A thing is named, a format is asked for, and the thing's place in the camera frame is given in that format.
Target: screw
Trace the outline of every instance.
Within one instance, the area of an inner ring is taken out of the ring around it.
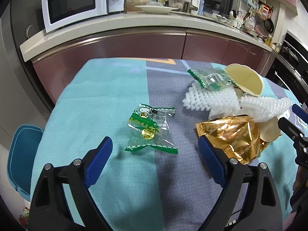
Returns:
[[[76,160],[73,161],[73,164],[75,166],[79,166],[81,164],[81,160],[80,159],[76,159]]]
[[[235,159],[235,158],[231,158],[230,163],[233,164],[233,165],[236,165],[236,164],[238,164],[238,160]]]
[[[46,170],[51,169],[51,164],[50,164],[50,163],[47,163],[47,164],[44,166],[44,169],[46,169]]]
[[[262,169],[267,169],[267,165],[266,165],[265,163],[260,163],[260,167],[261,167]]]

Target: green candy wrapper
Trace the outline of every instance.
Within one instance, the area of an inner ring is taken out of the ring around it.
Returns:
[[[174,114],[174,108],[153,108],[140,104],[128,120],[131,137],[126,151],[136,152],[147,146],[157,150],[177,154],[174,146],[167,118]]]
[[[197,80],[201,88],[209,91],[220,91],[230,85],[236,85],[229,74],[221,68],[189,69],[187,72]]]

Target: blue chair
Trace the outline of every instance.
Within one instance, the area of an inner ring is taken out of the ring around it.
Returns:
[[[33,125],[21,125],[15,132],[7,160],[7,177],[12,187],[30,201],[34,158],[44,130]]]

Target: kitchen counter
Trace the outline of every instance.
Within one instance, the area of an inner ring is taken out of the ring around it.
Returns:
[[[260,43],[241,30],[218,24],[213,21],[208,21],[205,18],[194,18],[172,13],[168,15],[121,13],[82,21],[49,34],[47,34],[45,30],[42,30],[21,44],[20,49],[24,61],[29,61],[37,55],[52,49],[53,47],[80,37],[109,30],[143,26],[181,27],[205,30],[220,33],[231,38],[236,38],[240,41],[261,47],[268,52],[272,51],[269,46]]]

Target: teal tablecloth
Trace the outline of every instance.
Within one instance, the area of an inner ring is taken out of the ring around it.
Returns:
[[[43,166],[68,165],[94,149],[105,136],[113,140],[113,152],[90,193],[115,230],[197,230],[214,206],[221,187],[216,185],[197,152],[195,123],[207,120],[208,112],[190,111],[182,100],[193,78],[187,69],[222,67],[214,63],[181,60],[93,59],[65,88],[48,120],[33,166],[31,195]],[[262,96],[295,96],[264,79]],[[127,120],[139,103],[175,107],[169,121],[178,155],[145,148],[124,151],[129,139]],[[307,127],[289,110],[291,122]],[[261,154],[274,177],[283,215],[290,211],[290,196],[297,166],[292,141],[281,136]],[[67,202],[74,220],[82,221],[69,187]],[[236,209],[241,208],[245,188]]]

